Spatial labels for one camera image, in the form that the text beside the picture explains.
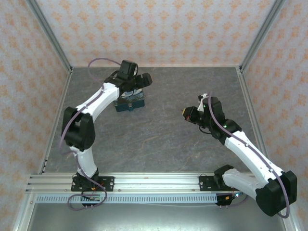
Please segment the aluminium extrusion rail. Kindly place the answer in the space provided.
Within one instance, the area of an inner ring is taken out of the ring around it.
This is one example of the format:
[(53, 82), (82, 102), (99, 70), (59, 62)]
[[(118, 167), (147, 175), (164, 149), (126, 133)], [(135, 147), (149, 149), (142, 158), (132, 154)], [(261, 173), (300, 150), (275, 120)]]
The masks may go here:
[[(113, 176), (113, 193), (194, 193), (200, 191), (199, 177), (213, 176), (208, 172), (106, 172)], [(44, 173), (31, 175), (27, 193), (71, 193), (72, 173)]]

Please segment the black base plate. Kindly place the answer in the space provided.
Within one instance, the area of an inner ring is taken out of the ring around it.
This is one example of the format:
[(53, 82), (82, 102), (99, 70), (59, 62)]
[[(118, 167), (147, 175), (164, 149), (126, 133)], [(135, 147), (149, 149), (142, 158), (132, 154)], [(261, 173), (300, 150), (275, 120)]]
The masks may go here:
[[(107, 192), (112, 192), (114, 190), (115, 178), (112, 176), (98, 176), (92, 180), (104, 187)], [(71, 191), (102, 192), (103, 189), (83, 176), (74, 176)]]
[(199, 176), (199, 188), (202, 192), (218, 191), (218, 185), (214, 180), (214, 176), (201, 174)]

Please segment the aluminium frame post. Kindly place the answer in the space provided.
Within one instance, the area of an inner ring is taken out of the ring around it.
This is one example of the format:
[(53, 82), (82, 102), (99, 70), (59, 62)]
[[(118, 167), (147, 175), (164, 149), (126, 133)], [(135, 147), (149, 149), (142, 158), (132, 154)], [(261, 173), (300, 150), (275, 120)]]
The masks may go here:
[(56, 51), (62, 65), (65, 69), (71, 73), (72, 72), (72, 65), (70, 64), (65, 52), (63, 51), (60, 42), (58, 41), (57, 37), (55, 36), (52, 27), (50, 26), (48, 20), (46, 19), (42, 9), (40, 8), (37, 0), (25, 0), (28, 6), (30, 7), (32, 13), (36, 17), (39, 25), (43, 29), (46, 37), (48, 38), (49, 42), (51, 43), (52, 47)]
[(244, 73), (245, 70), (249, 67), (253, 57), (257, 53), (258, 48), (260, 47), (261, 43), (263, 42), (265, 36), (267, 35), (269, 29), (271, 28), (272, 24), (274, 23), (277, 15), (280, 13), (282, 6), (284, 5), (286, 0), (275, 0), (273, 6), (271, 7), (268, 15), (266, 16), (260, 30), (258, 31), (252, 45), (250, 46), (246, 56), (242, 64), (239, 66), (239, 70), (241, 73)]

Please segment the small controller circuit board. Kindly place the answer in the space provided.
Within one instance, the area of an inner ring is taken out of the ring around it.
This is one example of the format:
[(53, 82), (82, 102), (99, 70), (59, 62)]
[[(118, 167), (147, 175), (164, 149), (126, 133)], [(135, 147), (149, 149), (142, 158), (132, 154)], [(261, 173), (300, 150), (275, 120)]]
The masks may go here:
[(239, 196), (241, 196), (242, 195), (242, 193), (241, 192), (238, 192), (238, 193), (235, 193), (235, 194), (230, 194), (230, 193), (224, 193), (224, 194), (222, 194), (222, 197), (223, 197), (223, 199), (225, 200), (225, 201), (232, 201), (232, 200), (234, 200), (235, 198), (237, 198), (237, 197), (239, 197)]
[(92, 194), (92, 195), (82, 195), (81, 201), (83, 202), (92, 202), (92, 203), (99, 203), (101, 201), (100, 194)]

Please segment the aluminium table edge rail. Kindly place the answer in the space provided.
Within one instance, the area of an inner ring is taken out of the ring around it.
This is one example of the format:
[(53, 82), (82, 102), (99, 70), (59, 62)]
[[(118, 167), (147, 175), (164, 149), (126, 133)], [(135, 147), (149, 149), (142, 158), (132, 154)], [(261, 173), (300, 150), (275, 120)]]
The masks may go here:
[(60, 115), (61, 115), (62, 107), (63, 107), (63, 104), (64, 104), (65, 96), (66, 96), (66, 93), (67, 93), (67, 89), (68, 89), (68, 86), (69, 86), (69, 83), (70, 83), (70, 79), (71, 79), (73, 70), (74, 70), (74, 68), (72, 67), (68, 71), (68, 75), (66, 77), (66, 80), (64, 82), (64, 85), (63, 85), (63, 88), (62, 88), (62, 91), (61, 91), (61, 97), (60, 97), (57, 109), (56, 109), (55, 113), (53, 114), (54, 115), (54, 121), (53, 121), (53, 124), (52, 124), (53, 126), (52, 126), (52, 129), (51, 129), (49, 138), (48, 138), (47, 146), (45, 148), (45, 151), (43, 152), (42, 159), (40, 161), (40, 165), (39, 165), (39, 168), (38, 168), (38, 171), (37, 171), (37, 173), (39, 175), (41, 175), (45, 171), (45, 163), (48, 161), (48, 158), (49, 158), (49, 155), (50, 155), (53, 140), (54, 140), (54, 137), (55, 137), (57, 126), (58, 126), (58, 121), (59, 121), (59, 118), (60, 118)]
[(255, 139), (256, 139), (257, 147), (264, 154), (264, 156), (268, 157), (267, 148), (265, 146), (265, 143), (264, 143), (264, 140), (263, 140), (263, 137), (262, 137), (262, 132), (261, 132), (261, 129), (259, 127), (259, 123), (258, 123), (257, 116), (256, 116), (256, 113), (255, 113), (253, 104), (252, 104), (252, 99), (251, 99), (250, 94), (249, 94), (248, 86), (247, 86), (246, 80), (244, 78), (244, 74), (242, 73), (239, 66), (236, 67), (236, 70), (237, 70), (237, 75), (238, 75), (239, 82), (240, 82), (240, 85), (241, 85), (241, 89), (242, 89), (242, 92), (243, 92), (244, 100), (245, 100), (245, 103), (246, 103), (246, 107), (247, 107), (247, 110), (248, 110), (248, 114), (249, 114), (249, 118), (250, 118), (250, 121), (251, 121), (254, 136), (255, 136)]

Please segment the blue starry night tin box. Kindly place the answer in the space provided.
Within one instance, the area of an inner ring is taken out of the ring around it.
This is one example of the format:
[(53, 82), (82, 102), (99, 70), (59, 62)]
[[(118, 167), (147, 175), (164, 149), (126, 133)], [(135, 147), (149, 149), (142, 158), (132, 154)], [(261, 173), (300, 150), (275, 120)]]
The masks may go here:
[(131, 103), (134, 109), (145, 106), (145, 97), (142, 89), (124, 92), (113, 105), (117, 112), (129, 111), (128, 104)]

